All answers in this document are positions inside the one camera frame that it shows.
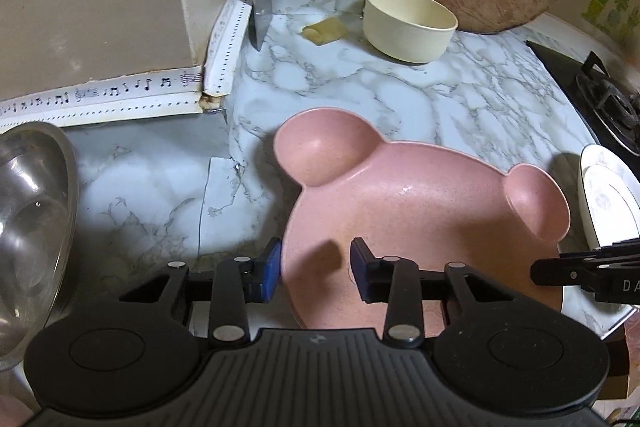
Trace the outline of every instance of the gas stove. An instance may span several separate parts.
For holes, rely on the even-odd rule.
[[[361,298],[388,303],[373,329],[263,329],[280,242],[215,272],[180,261],[42,330],[24,359],[39,426],[604,426],[590,405],[609,357],[588,328],[463,263],[424,271],[354,238]],[[424,338],[422,302],[445,330]],[[209,301],[207,338],[188,330]]]
[[[535,42],[527,45],[544,64],[596,140],[640,178],[639,95],[624,93],[593,52],[584,63]]]

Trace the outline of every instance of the white trim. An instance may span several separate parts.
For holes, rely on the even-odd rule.
[[[137,120],[172,114],[197,114],[202,109],[199,92],[178,92],[144,96],[115,102],[102,102],[72,108],[56,108],[30,115],[20,115],[0,120],[0,133],[16,125],[30,121],[46,121],[59,127],[86,125],[118,120]]]
[[[543,13],[526,23],[525,26],[571,48],[578,55],[575,57],[578,60],[586,60],[589,52],[594,51],[604,61],[613,78],[624,82],[630,88],[640,90],[640,71],[626,60],[615,42],[611,41],[611,47],[608,47],[603,42],[549,13]]]
[[[251,8],[252,0],[226,0],[216,20],[204,65],[204,92],[209,96],[231,93]]]
[[[202,112],[201,94],[200,66],[107,78],[0,102],[0,132],[28,121],[67,126]]]

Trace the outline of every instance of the stove burner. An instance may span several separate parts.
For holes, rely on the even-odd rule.
[[[593,78],[594,66],[602,70],[604,78]],[[640,119],[631,101],[611,83],[604,63],[595,53],[589,54],[581,70],[575,82],[584,99],[620,145],[640,156]]]

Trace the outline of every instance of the marble countertop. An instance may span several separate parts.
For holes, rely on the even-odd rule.
[[[576,176],[593,138],[524,42],[579,52],[528,28],[457,32],[442,58],[409,66],[376,51],[354,14],[341,15],[350,29],[341,41],[316,47],[300,36],[323,17],[274,15],[260,52],[244,43],[226,121],[205,114],[67,131],[82,184],[77,298],[174,259],[206,269],[227,253],[256,255],[282,235],[299,189],[279,170],[271,141],[287,118],[319,106],[356,112],[388,139],[441,144],[503,171],[542,167],[574,216],[561,248],[586,248]],[[292,325],[284,297],[278,302],[252,312],[254,329]],[[587,315],[577,318],[593,322]]]

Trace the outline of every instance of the metal screw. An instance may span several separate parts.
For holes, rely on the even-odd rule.
[[[413,342],[420,336],[420,330],[411,324],[397,324],[389,328],[389,336],[396,341]]]
[[[213,330],[213,338],[220,342],[239,341],[244,337],[244,330],[238,326],[225,324]]]

